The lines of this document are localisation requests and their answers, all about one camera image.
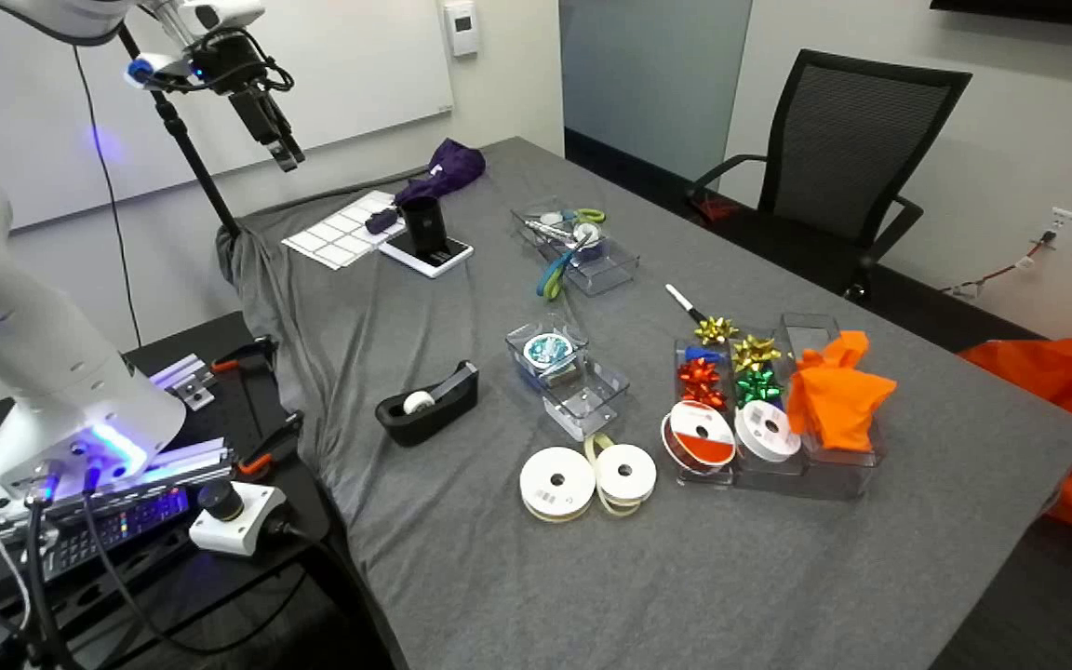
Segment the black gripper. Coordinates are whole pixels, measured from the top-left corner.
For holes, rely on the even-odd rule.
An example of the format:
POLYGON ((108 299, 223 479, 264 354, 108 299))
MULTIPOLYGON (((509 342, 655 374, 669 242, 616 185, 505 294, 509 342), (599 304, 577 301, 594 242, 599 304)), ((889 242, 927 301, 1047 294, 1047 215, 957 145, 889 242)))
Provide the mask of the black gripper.
POLYGON ((190 72, 220 93, 242 127, 269 149, 279 170, 305 159, 277 97, 294 88, 294 77, 245 35, 220 30, 190 47, 190 72))

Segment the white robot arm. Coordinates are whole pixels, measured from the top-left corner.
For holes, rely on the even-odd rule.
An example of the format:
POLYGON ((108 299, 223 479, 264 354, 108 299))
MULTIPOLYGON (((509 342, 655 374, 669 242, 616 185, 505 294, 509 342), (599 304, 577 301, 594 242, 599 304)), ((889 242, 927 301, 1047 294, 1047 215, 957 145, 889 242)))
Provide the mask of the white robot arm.
MULTIPOLYGON (((170 61, 129 51, 129 82, 149 93, 214 88, 284 170, 305 159, 273 101, 294 77, 250 35, 264 0, 0 0, 0 13, 66 46, 124 39, 129 7, 178 41, 170 61)), ((129 374, 66 294, 16 262, 8 225, 0 190, 0 382, 16 397, 0 426, 0 487, 39 494, 82 493, 85 474, 140 476, 178 437, 188 406, 129 374)))

